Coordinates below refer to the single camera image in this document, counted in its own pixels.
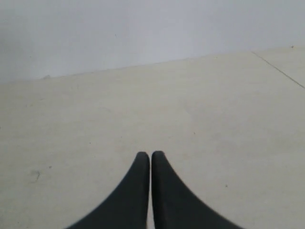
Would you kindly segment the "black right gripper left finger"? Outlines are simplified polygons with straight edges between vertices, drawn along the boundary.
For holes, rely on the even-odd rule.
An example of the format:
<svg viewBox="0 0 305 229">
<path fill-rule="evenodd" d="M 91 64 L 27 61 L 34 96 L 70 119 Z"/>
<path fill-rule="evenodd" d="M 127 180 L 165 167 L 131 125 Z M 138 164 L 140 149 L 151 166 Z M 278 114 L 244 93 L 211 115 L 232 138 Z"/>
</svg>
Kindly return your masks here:
<svg viewBox="0 0 305 229">
<path fill-rule="evenodd" d="M 116 189 L 71 229 L 145 229 L 150 188 L 150 159 L 139 152 Z"/>
</svg>

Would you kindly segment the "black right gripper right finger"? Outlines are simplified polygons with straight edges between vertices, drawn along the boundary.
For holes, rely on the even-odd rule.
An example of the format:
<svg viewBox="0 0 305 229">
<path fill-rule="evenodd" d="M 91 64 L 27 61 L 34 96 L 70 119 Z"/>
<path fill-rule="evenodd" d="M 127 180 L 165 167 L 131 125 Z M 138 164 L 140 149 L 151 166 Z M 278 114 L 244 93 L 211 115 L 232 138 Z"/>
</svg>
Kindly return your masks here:
<svg viewBox="0 0 305 229">
<path fill-rule="evenodd" d="M 156 229 L 240 228 L 203 203 L 179 178 L 164 152 L 153 152 L 151 163 Z"/>
</svg>

